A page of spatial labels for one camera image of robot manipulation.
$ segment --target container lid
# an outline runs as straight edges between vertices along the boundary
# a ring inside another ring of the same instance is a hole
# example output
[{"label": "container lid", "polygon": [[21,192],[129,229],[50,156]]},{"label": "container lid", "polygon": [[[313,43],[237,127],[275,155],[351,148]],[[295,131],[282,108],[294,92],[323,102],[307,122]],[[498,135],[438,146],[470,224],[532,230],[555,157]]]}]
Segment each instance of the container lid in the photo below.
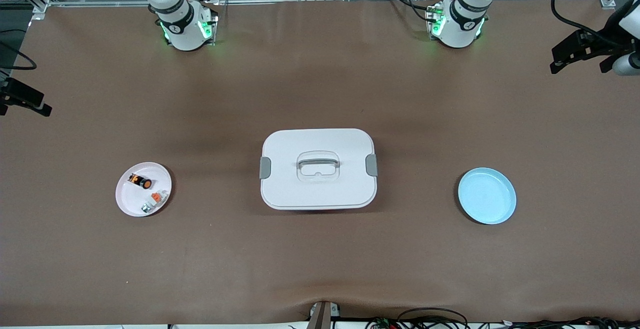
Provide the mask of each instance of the container lid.
[{"label": "container lid", "polygon": [[274,209],[362,208],[377,176],[373,140],[360,129],[281,130],[262,147],[260,191]]},{"label": "container lid", "polygon": [[464,211],[482,224],[500,224],[516,209],[516,190],[501,172],[477,167],[460,179],[457,196]]}]

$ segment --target white plate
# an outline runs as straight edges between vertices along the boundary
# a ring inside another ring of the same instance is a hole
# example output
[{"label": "white plate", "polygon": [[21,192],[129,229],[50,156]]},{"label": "white plate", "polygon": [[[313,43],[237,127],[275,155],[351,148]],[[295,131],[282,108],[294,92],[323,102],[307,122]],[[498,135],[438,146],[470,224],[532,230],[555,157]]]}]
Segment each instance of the white plate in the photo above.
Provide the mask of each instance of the white plate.
[{"label": "white plate", "polygon": [[[151,188],[142,188],[139,185],[131,183],[129,177],[131,174],[151,179]],[[171,195],[171,175],[164,166],[155,162],[142,162],[130,167],[122,174],[116,186],[116,203],[121,211],[131,217],[146,217],[152,215],[165,206],[164,203],[156,206],[148,213],[142,211],[142,206],[146,203],[147,198],[155,192],[166,190]]]}]

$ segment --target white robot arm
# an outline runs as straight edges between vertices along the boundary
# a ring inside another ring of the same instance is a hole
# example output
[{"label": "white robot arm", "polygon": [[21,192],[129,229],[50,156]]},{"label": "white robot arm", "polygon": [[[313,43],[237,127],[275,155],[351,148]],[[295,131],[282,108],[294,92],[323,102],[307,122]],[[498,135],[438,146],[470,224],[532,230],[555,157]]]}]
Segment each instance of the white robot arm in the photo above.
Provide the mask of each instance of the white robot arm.
[{"label": "white robot arm", "polygon": [[452,48],[464,48],[480,35],[487,9],[494,0],[442,0],[427,13],[429,33]]},{"label": "white robot arm", "polygon": [[194,51],[213,42],[218,13],[196,0],[147,0],[174,48]]}]

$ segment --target black clamp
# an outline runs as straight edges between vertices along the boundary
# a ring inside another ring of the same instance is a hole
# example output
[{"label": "black clamp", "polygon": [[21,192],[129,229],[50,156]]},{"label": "black clamp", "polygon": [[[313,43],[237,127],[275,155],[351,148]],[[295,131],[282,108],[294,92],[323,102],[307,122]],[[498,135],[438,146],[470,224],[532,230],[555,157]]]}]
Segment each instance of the black clamp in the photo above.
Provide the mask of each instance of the black clamp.
[{"label": "black clamp", "polygon": [[[640,42],[619,25],[620,20],[633,9],[633,0],[627,1],[606,20],[606,24],[598,31],[600,37],[578,29],[565,37],[551,49],[553,62],[549,64],[551,74],[557,74],[564,67],[581,60],[590,60],[598,56],[607,56],[599,63],[600,72],[607,73],[613,69],[616,60],[640,50]],[[601,38],[608,38],[612,45]],[[629,57],[629,65],[635,68],[636,55]]]},{"label": "black clamp", "polygon": [[14,78],[7,78],[0,87],[0,116],[7,114],[9,106],[27,108],[44,117],[51,115],[44,94]]}]

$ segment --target brown table surface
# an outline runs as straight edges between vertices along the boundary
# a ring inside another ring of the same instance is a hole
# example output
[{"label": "brown table surface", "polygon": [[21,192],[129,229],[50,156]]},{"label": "brown table surface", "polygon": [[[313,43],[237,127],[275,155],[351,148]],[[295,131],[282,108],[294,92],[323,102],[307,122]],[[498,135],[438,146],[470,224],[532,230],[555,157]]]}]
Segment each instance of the brown table surface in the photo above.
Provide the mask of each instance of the brown table surface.
[{"label": "brown table surface", "polygon": [[[559,10],[599,27],[597,0]],[[640,90],[598,60],[549,73],[574,29],[548,0],[496,1],[471,47],[430,42],[408,7],[286,2],[223,8],[218,42],[163,44],[138,8],[50,8],[16,78],[51,117],[1,122],[0,325],[266,323],[318,300],[345,315],[440,306],[473,321],[640,316]],[[374,140],[365,208],[263,203],[261,147],[281,129]],[[129,217],[130,166],[174,177],[157,215]],[[457,182],[503,172],[510,220],[466,218]]]}]

